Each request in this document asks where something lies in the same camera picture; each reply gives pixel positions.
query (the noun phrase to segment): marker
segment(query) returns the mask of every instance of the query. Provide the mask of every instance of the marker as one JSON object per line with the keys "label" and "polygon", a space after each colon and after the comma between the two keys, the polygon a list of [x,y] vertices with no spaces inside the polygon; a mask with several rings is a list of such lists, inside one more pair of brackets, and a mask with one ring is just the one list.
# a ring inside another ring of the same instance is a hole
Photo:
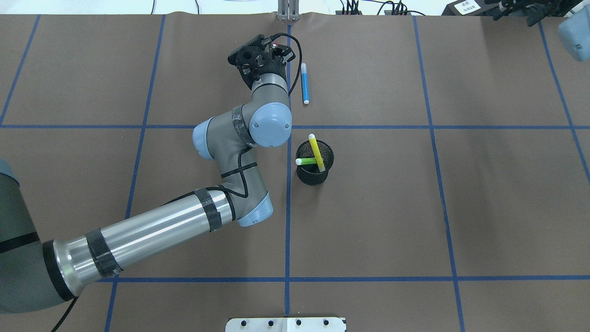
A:
{"label": "marker", "polygon": [[324,166],[324,159],[322,159],[320,147],[317,146],[315,135],[309,134],[309,144],[312,146],[313,156],[316,157],[317,167],[320,169],[320,172],[326,171],[326,167]]}
{"label": "marker", "polygon": [[315,158],[297,158],[295,159],[295,164],[297,165],[314,165],[317,164]]}
{"label": "marker", "polygon": [[309,89],[307,88],[307,65],[301,63],[301,93],[303,95],[303,104],[309,105]]}

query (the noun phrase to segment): blue marker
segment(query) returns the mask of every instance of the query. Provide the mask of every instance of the blue marker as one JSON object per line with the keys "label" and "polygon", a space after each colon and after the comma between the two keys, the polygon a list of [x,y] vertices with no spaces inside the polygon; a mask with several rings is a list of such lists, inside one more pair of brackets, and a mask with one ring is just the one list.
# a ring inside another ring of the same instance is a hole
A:
{"label": "blue marker", "polygon": [[307,66],[301,63],[301,92],[303,94],[303,103],[309,104],[309,89],[307,88]]}

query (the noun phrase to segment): green marker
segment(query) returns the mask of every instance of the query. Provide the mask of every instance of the green marker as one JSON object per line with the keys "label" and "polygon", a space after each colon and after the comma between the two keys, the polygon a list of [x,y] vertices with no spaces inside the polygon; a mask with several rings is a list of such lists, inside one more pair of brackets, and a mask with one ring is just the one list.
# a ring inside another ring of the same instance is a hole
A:
{"label": "green marker", "polygon": [[295,159],[295,164],[297,165],[313,165],[317,164],[315,158],[297,158]]}

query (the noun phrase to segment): white mounting plate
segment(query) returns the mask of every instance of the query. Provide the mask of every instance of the white mounting plate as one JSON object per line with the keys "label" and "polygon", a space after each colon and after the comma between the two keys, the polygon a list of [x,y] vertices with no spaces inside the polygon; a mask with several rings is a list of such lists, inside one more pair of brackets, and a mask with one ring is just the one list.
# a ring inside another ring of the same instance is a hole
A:
{"label": "white mounting plate", "polygon": [[346,318],[233,318],[225,325],[225,332],[346,332]]}

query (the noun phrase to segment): black mesh cup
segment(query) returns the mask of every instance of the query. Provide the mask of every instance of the black mesh cup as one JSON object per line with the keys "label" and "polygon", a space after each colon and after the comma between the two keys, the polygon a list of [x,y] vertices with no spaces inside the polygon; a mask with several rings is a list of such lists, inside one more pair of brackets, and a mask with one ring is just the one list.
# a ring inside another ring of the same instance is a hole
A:
{"label": "black mesh cup", "polygon": [[[317,140],[317,146],[320,148],[326,170],[320,172],[317,164],[297,166],[297,177],[307,185],[318,185],[326,181],[328,171],[332,167],[332,164],[334,164],[334,151],[332,151],[331,147],[319,139]],[[313,158],[312,145],[309,144],[309,141],[305,141],[299,145],[295,156],[296,158]]]}

